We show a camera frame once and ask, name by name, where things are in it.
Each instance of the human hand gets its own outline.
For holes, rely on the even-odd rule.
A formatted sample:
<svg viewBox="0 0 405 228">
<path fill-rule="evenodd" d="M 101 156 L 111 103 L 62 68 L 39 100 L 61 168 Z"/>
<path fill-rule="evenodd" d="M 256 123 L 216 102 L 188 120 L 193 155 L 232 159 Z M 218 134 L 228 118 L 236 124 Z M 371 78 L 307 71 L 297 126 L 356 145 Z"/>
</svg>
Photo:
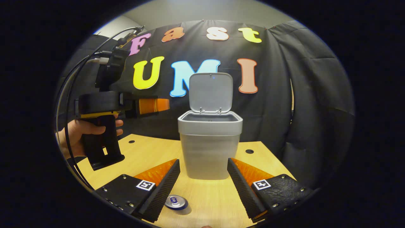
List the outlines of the human hand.
<svg viewBox="0 0 405 228">
<path fill-rule="evenodd" d="M 115 120 L 115 126 L 124 125 L 122 120 Z M 101 135 L 105 131 L 105 126 L 96 126 L 84 120 L 72 120 L 68 123 L 69 141 L 72 148 L 73 156 L 85 156 L 81 136 L 83 134 Z M 122 135 L 123 130 L 117 129 L 117 136 Z M 70 158 L 68 145 L 66 143 L 65 128 L 59 131 L 60 148 L 65 159 Z"/>
</svg>

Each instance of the trash can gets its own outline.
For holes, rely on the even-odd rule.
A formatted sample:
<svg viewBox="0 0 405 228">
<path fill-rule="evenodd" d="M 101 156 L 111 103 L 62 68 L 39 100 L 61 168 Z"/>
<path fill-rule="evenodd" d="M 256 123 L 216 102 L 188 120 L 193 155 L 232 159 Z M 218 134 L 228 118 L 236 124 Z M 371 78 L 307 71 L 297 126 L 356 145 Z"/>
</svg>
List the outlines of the trash can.
<svg viewBox="0 0 405 228">
<path fill-rule="evenodd" d="M 243 119 L 231 112 L 233 81 L 227 73 L 195 73 L 189 82 L 190 111 L 177 120 L 187 175 L 222 180 L 235 157 Z"/>
</svg>

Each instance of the wooden table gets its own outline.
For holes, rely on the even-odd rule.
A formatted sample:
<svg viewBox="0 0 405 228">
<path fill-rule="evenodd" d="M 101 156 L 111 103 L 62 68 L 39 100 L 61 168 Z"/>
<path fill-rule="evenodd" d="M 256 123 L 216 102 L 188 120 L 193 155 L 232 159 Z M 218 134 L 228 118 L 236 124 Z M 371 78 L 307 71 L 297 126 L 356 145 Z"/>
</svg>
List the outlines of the wooden table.
<svg viewBox="0 0 405 228">
<path fill-rule="evenodd" d="M 254 223 L 247 217 L 246 210 L 238 196 L 232 179 L 207 181 L 188 178 L 181 143 L 139 135 L 129 135 L 119 141 L 122 162 L 93 171 L 89 161 L 84 159 L 78 165 L 94 189 L 113 180 L 121 174 L 135 176 L 149 168 L 174 158 L 180 159 L 180 175 L 171 194 L 183 196 L 189 202 L 192 212 L 178 215 L 163 206 L 159 219 L 153 223 L 162 228 L 242 228 Z M 254 150 L 253 154 L 245 152 Z M 262 142 L 240 142 L 236 159 L 253 165 L 274 176 L 287 174 L 294 178 L 283 164 Z"/>
</svg>

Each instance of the can lid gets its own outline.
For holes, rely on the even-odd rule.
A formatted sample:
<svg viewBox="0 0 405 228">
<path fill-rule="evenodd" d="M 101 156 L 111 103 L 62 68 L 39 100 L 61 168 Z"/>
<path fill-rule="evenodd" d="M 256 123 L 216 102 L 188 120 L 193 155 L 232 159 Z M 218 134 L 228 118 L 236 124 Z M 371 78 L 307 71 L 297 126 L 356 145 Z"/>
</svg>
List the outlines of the can lid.
<svg viewBox="0 0 405 228">
<path fill-rule="evenodd" d="M 233 79 L 227 73 L 195 73 L 190 77 L 190 108 L 197 113 L 225 113 L 232 107 Z"/>
<path fill-rule="evenodd" d="M 164 205 L 172 210 L 183 210 L 187 208 L 188 202 L 181 196 L 169 195 Z"/>
</svg>

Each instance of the soda can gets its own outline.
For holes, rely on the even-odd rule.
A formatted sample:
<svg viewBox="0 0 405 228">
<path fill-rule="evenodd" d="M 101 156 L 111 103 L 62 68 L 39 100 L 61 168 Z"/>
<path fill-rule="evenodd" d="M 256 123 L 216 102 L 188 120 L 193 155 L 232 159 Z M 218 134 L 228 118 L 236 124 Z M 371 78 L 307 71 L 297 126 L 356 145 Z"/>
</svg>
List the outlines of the soda can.
<svg viewBox="0 0 405 228">
<path fill-rule="evenodd" d="M 178 195 L 169 195 L 164 205 L 180 215 L 187 215 L 191 212 L 191 207 L 188 205 L 187 200 Z"/>
</svg>

